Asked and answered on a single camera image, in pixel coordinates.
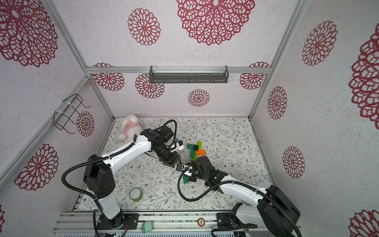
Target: wall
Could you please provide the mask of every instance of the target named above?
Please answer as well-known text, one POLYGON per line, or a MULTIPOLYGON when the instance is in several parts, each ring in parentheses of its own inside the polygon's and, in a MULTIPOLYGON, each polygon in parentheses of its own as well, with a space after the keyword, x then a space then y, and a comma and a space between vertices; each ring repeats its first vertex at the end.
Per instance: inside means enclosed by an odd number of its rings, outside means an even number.
MULTIPOLYGON (((81 91, 83 104, 78 107, 80 115, 74 113, 72 120, 82 122, 79 126, 68 122, 65 128, 74 134, 54 128, 30 157, 25 168, 15 177, 0 196, 1 210, 5 222, 0 227, 0 236, 23 235, 48 236, 60 213, 70 211, 79 193, 66 188, 61 176, 68 168, 82 163, 100 146, 109 125, 109 118, 89 85, 81 91)), ((67 119, 62 116, 60 124, 67 119)), ((84 168, 67 176, 67 181, 77 187, 83 186, 84 168)))
MULTIPOLYGON (((269 66, 297 0, 241 2, 55 1, 89 66, 269 66)), ((264 78, 232 74, 226 85, 163 91, 138 76, 95 75, 115 116, 246 116, 264 78), (201 103, 193 105, 188 96, 196 89, 201 103)))
POLYGON ((303 236, 379 234, 378 12, 374 0, 310 1, 253 119, 303 236))
MULTIPOLYGON (((0 172, 83 78, 41 3, 17 3, 5 0, 0 7, 0 172)), ((88 85, 80 95, 94 121, 86 113, 79 119, 86 129, 68 123, 71 135, 54 128, 36 148, 0 195, 0 236, 47 236, 59 214, 71 210, 78 193, 63 186, 60 176, 97 151, 110 122, 88 85)), ((69 182, 81 186, 82 172, 69 182)))

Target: cable connector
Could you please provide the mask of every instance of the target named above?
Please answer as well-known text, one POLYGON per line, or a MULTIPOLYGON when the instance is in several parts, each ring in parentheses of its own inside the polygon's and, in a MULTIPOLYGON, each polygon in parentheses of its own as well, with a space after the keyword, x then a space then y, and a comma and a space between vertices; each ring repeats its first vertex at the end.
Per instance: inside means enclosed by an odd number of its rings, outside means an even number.
POLYGON ((181 140, 176 139, 175 142, 176 142, 176 148, 174 150, 170 150, 171 152, 184 149, 184 145, 183 145, 183 142, 181 140))

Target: green masking tape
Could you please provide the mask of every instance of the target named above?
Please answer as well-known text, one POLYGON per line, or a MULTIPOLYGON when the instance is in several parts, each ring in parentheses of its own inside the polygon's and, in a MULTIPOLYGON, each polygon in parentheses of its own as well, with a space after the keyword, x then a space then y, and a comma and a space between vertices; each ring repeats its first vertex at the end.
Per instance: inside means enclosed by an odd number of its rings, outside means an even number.
POLYGON ((140 201, 142 199, 142 196, 142 191, 139 188, 133 188, 129 193, 129 197, 131 200, 133 200, 133 202, 140 201))

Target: pink scarf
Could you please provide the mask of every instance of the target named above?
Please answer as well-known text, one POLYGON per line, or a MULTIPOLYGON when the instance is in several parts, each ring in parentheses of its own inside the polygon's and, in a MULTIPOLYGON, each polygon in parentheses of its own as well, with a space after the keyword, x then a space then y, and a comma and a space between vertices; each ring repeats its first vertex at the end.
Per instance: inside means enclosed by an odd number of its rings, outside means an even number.
POLYGON ((125 124, 125 127, 124 127, 124 135, 126 136, 126 137, 128 137, 127 136, 127 133, 128 133, 128 131, 129 131, 129 129, 131 129, 131 128, 133 128, 133 127, 138 127, 139 126, 139 122, 127 122, 126 124, 125 124))

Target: overhead light bar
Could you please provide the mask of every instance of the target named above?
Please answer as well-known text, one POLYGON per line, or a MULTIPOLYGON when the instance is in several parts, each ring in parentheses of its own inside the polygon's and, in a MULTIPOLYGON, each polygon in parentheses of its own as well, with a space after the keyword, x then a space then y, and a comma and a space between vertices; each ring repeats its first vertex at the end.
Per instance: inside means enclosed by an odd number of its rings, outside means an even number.
POLYGON ((151 83, 227 83, 229 78, 228 67, 171 67, 156 69, 150 67, 149 78, 151 83))

